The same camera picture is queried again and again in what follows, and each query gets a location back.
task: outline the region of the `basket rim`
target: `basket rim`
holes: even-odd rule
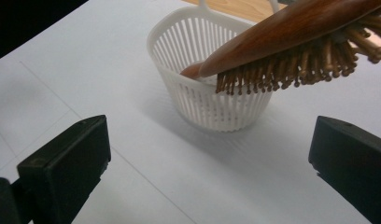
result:
[[[148,38],[147,38],[147,50],[148,50],[149,57],[154,62],[155,66],[158,66],[159,69],[162,69],[165,73],[169,73],[170,77],[173,77],[173,78],[175,78],[181,82],[185,82],[186,84],[190,84],[190,85],[192,85],[192,87],[195,87],[195,88],[211,88],[211,89],[213,89],[212,91],[215,93],[215,87],[216,87],[215,84],[205,83],[205,82],[200,81],[200,79],[198,80],[198,79],[192,79],[192,78],[181,76],[178,72],[175,72],[172,69],[167,68],[166,66],[164,66],[160,63],[157,63],[155,60],[155,56],[153,53],[153,47],[154,47],[154,44],[156,43],[155,36],[163,34],[166,31],[166,29],[165,29],[166,27],[171,26],[172,24],[174,24],[177,21],[177,20],[173,20],[173,18],[175,18],[175,19],[177,19],[177,18],[187,19],[187,18],[189,18],[189,16],[187,17],[187,15],[190,15],[194,18],[196,18],[198,16],[200,16],[202,18],[202,16],[203,16],[205,18],[207,17],[208,19],[214,19],[217,21],[221,21],[222,23],[225,23],[225,21],[236,22],[237,24],[243,26],[245,29],[249,28],[252,24],[244,22],[244,21],[239,21],[233,17],[225,16],[224,13],[218,13],[218,12],[211,10],[208,7],[204,7],[202,5],[199,5],[199,6],[195,6],[195,7],[194,6],[182,7],[182,8],[179,8],[179,9],[169,13],[163,19],[161,19],[158,23],[156,23],[156,25],[149,32]]]

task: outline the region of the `basket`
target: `basket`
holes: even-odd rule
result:
[[[148,53],[176,109],[191,123],[208,130],[233,132],[255,122],[268,105],[270,92],[215,94],[216,76],[193,80],[179,74],[250,26],[211,11],[201,0],[198,7],[174,11],[150,32]]]

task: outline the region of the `wooden hairbrush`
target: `wooden hairbrush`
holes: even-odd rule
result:
[[[357,53],[380,62],[370,32],[381,38],[381,0],[298,0],[181,74],[218,74],[216,93],[228,94],[331,81],[355,71]]]

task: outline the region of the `wooden bristle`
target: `wooden bristle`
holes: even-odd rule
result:
[[[335,32],[219,73],[216,93],[277,91],[347,77],[355,71],[357,53],[381,61],[381,46],[368,39],[370,32],[381,38],[381,8]]]

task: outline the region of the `white table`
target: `white table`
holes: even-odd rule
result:
[[[179,0],[91,0],[0,60],[0,176],[73,123],[105,114],[112,162],[74,223],[369,223],[307,157],[318,115],[381,137],[381,63],[274,94],[255,125],[195,128],[146,50]]]

